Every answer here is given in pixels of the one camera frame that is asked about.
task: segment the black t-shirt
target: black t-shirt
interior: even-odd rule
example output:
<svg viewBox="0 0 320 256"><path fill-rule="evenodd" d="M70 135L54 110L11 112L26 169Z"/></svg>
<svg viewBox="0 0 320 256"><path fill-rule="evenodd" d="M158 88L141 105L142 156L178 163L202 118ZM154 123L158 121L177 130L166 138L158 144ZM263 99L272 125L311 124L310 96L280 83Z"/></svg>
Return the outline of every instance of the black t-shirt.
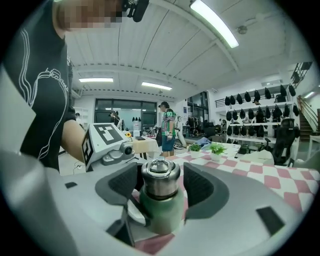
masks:
<svg viewBox="0 0 320 256"><path fill-rule="evenodd" d="M4 67L36 116L20 151L59 170L58 154L64 123L76 120L71 103L67 45L56 33L53 0L35 12L13 38Z"/></svg>

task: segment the thermos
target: thermos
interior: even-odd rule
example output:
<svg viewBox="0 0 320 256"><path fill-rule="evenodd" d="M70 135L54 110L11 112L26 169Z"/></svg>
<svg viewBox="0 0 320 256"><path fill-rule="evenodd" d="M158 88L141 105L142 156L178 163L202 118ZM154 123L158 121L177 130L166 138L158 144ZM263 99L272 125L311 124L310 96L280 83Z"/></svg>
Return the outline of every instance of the thermos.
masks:
<svg viewBox="0 0 320 256"><path fill-rule="evenodd" d="M167 235L180 225L184 193L179 187L180 166L165 159L146 162L141 168L144 185L140 204L150 218L149 230Z"/></svg>

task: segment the ceiling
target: ceiling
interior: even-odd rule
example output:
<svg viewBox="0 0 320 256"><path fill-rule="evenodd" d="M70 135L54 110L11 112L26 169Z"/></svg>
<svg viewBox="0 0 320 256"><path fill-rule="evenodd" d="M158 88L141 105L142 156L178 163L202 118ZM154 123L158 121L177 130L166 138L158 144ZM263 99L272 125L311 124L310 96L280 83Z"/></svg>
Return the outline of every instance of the ceiling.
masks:
<svg viewBox="0 0 320 256"><path fill-rule="evenodd" d="M111 28L68 33L74 90L177 101L312 61L299 32L272 1L202 1L231 29L238 47L230 48L190 9L189 0L150 0L141 22L123 18ZM246 34L237 32L241 25L247 26ZM113 83L79 82L98 77L112 77ZM144 81L172 90L159 93L141 86Z"/></svg>

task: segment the pink checkered tablecloth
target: pink checkered tablecloth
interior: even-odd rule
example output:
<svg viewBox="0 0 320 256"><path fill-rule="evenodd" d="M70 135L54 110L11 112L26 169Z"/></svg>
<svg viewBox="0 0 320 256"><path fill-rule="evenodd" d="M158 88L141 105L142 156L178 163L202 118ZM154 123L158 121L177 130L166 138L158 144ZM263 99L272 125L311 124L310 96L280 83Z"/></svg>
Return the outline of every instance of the pink checkered tablecloth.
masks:
<svg viewBox="0 0 320 256"><path fill-rule="evenodd" d="M318 191L320 182L320 174L316 170L269 165L226 156L222 156L219 162L214 162L211 160L210 152L206 151L201 152L201 156L197 159L192 159L188 152L177 154L167 159L180 165L179 184L184 191L184 210L188 208L188 196L183 185L184 163L211 167L255 179L277 193L298 212L308 210ZM148 231L144 227L132 226L131 230L135 240L135 247L140 251L154 255L174 238L175 234L183 226L184 216L182 216L179 228L168 235L161 236Z"/></svg>

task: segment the table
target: table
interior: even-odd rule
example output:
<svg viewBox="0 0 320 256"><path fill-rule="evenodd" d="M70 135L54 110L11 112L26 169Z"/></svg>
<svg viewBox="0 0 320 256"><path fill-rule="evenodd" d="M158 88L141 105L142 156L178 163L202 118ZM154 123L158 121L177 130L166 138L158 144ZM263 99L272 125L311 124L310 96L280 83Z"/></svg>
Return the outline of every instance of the table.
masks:
<svg viewBox="0 0 320 256"><path fill-rule="evenodd" d="M255 179L277 193L287 204L300 213L309 209L317 193L320 181L320 174L316 170L262 164L227 156L222 156L219 162L213 162L210 153L207 151L201 152L201 157L197 159L192 159L189 152L170 156L167 159L180 165L181 174L178 182L184 191L184 210L188 209L188 196L183 185L184 163L207 166L213 169L217 168L225 172ZM135 247L140 251L152 255L156 254L180 232L184 226L184 218L182 216L177 230L163 236L152 233L144 227L131 225Z"/></svg>
<svg viewBox="0 0 320 256"><path fill-rule="evenodd" d="M157 141L153 138L144 137L145 140L137 140L132 137L133 150L136 154L140 154L140 157L147 159L147 153L151 158L154 158L155 154L161 153Z"/></svg>
<svg viewBox="0 0 320 256"><path fill-rule="evenodd" d="M312 136L312 135L310 135L309 150L308 150L308 156L307 156L306 159L309 159L310 156L311 156L312 142L313 141L320 143L320 136Z"/></svg>

